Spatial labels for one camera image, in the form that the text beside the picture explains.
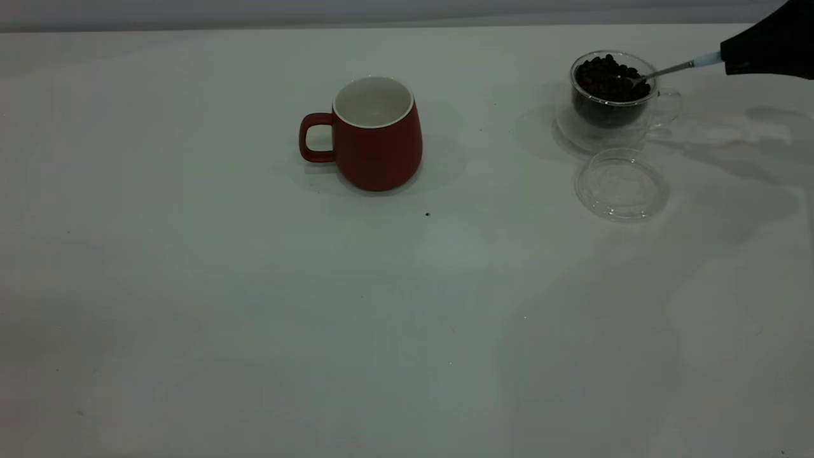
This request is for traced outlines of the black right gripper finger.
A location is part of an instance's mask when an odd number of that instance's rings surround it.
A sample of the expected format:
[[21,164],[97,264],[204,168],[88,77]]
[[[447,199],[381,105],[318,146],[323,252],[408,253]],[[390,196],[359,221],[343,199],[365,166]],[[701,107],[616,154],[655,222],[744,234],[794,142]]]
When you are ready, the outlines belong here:
[[813,79],[813,2],[788,1],[720,45],[727,75]]

